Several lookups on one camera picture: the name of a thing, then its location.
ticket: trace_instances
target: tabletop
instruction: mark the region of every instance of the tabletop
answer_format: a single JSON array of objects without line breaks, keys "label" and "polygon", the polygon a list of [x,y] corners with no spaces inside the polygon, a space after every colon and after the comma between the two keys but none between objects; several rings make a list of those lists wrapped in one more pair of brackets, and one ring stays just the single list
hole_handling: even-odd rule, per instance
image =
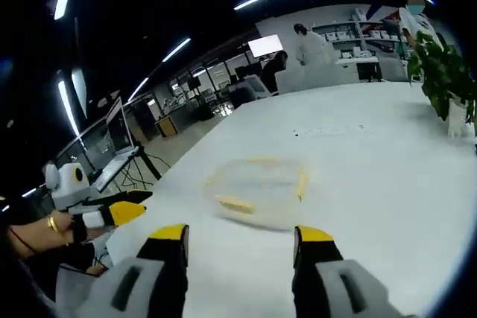
[{"label": "tabletop", "polygon": [[119,227],[113,262],[148,234],[190,225],[185,317],[294,317],[293,235],[212,213],[203,183],[233,159],[307,165],[300,224],[331,234],[388,288],[402,314],[424,314],[458,270],[476,218],[473,138],[450,139],[420,85],[360,83],[242,105],[154,186],[148,210]]}]

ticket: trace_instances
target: ceiling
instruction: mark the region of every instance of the ceiling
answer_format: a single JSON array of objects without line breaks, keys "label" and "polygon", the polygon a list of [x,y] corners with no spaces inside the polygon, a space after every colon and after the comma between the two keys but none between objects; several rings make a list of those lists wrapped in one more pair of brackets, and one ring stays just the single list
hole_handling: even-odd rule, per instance
[{"label": "ceiling", "polygon": [[[15,119],[5,140],[15,148],[21,144],[35,162],[44,162],[72,138],[53,76],[58,69],[78,63],[83,68],[92,102],[88,120],[80,124],[84,128],[101,115],[96,104],[108,92],[120,90],[128,98],[157,69],[144,88],[150,89],[261,19],[328,4],[404,2],[264,0],[236,12],[244,0],[69,0],[66,15],[55,22],[47,1],[4,0],[0,30],[0,127],[3,133]],[[159,66],[186,37],[192,41]]]}]

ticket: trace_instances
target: potted plant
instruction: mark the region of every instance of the potted plant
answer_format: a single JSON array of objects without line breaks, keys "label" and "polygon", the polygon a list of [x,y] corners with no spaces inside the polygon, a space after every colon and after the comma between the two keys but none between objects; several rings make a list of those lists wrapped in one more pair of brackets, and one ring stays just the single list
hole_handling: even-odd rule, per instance
[{"label": "potted plant", "polygon": [[411,53],[408,76],[423,74],[423,92],[437,115],[448,119],[449,135],[460,136],[465,123],[474,123],[477,136],[477,84],[470,77],[470,68],[454,46],[443,49],[432,36],[417,32],[416,51]]}]

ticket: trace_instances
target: keyboard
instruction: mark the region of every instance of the keyboard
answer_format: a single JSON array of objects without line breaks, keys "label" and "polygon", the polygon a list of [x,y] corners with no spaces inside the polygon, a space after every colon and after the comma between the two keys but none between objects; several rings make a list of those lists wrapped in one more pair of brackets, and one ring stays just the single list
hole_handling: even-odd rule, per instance
[{"label": "keyboard", "polygon": [[121,171],[121,169],[126,165],[129,161],[129,158],[136,154],[137,149],[130,150],[126,153],[121,153],[116,155],[111,162],[107,163],[106,167],[104,167],[103,172],[97,178],[97,180],[92,184],[98,191],[102,192],[108,184],[114,179],[116,175]]}]

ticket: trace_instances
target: transparent plastic bag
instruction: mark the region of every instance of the transparent plastic bag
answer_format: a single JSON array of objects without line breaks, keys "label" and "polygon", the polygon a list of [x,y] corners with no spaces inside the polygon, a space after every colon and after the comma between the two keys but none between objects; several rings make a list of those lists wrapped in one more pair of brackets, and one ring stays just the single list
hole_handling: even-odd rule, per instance
[{"label": "transparent plastic bag", "polygon": [[307,181],[305,167],[295,160],[234,160],[208,178],[205,193],[222,217],[289,230],[300,222]]}]

